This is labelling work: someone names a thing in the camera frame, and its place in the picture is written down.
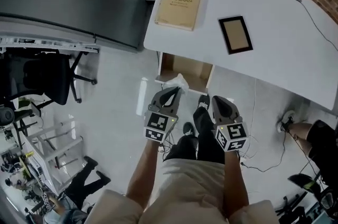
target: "foot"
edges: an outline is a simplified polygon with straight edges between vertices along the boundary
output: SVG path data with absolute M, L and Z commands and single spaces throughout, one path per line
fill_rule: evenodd
M 199 106 L 198 107 L 203 107 L 206 110 L 209 109 L 210 106 L 210 96 L 209 95 L 201 95 L 199 99 Z
M 106 177 L 102 172 L 96 171 L 96 174 L 100 177 L 101 180 L 103 180 L 105 185 L 110 183 L 111 179 Z
M 184 135 L 193 135 L 193 136 L 195 136 L 195 129 L 194 129 L 192 123 L 186 122 L 183 125 L 183 134 Z
M 97 161 L 95 161 L 94 159 L 92 159 L 89 156 L 85 156 L 83 158 L 89 165 L 92 165 L 93 167 L 96 167 L 99 163 L 97 163 Z
M 278 122 L 277 124 L 277 131 L 279 133 L 281 132 L 289 132 L 289 125 L 294 123 L 294 116 L 295 116 L 295 111 L 294 110 L 289 110 L 287 111 L 282 119 Z

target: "book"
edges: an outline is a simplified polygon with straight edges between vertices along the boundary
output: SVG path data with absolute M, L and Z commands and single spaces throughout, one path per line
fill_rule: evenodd
M 155 23 L 193 31 L 200 0 L 161 0 Z

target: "black shoe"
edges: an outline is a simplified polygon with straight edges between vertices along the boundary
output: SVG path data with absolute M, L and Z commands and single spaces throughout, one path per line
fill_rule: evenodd
M 95 161 L 94 159 L 92 159 L 91 157 L 89 156 L 85 156 L 83 158 L 89 165 L 93 166 L 93 167 L 96 167 L 99 163 L 97 163 L 97 161 Z
M 96 174 L 101 178 L 101 180 L 103 180 L 105 185 L 110 183 L 111 179 L 106 177 L 102 172 L 96 171 Z
M 210 106 L 210 96 L 209 95 L 201 95 L 199 99 L 199 106 L 198 107 L 203 107 L 206 110 L 209 109 Z
M 183 134 L 184 135 L 193 135 L 193 136 L 196 136 L 195 135 L 195 129 L 194 129 L 194 126 L 192 125 L 192 123 L 186 122 L 183 125 Z

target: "forearm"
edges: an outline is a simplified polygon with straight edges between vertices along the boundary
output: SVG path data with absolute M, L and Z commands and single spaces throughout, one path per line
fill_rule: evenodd
M 54 203 L 54 211 L 58 213 L 59 215 L 62 215 L 65 212 L 65 207 L 62 205 L 62 203 L 57 200 L 54 197 L 49 197 L 49 199 Z
M 229 218 L 239 209 L 248 206 L 249 199 L 237 153 L 227 152 L 225 158 L 223 209 Z
M 145 209 L 153 192 L 159 143 L 147 141 L 134 174 L 130 179 L 126 196 Z

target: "open drawer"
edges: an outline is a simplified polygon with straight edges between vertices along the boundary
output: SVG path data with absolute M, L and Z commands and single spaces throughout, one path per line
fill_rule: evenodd
M 155 81 L 165 83 L 179 73 L 189 85 L 189 90 L 207 95 L 214 65 L 161 52 L 158 76 Z

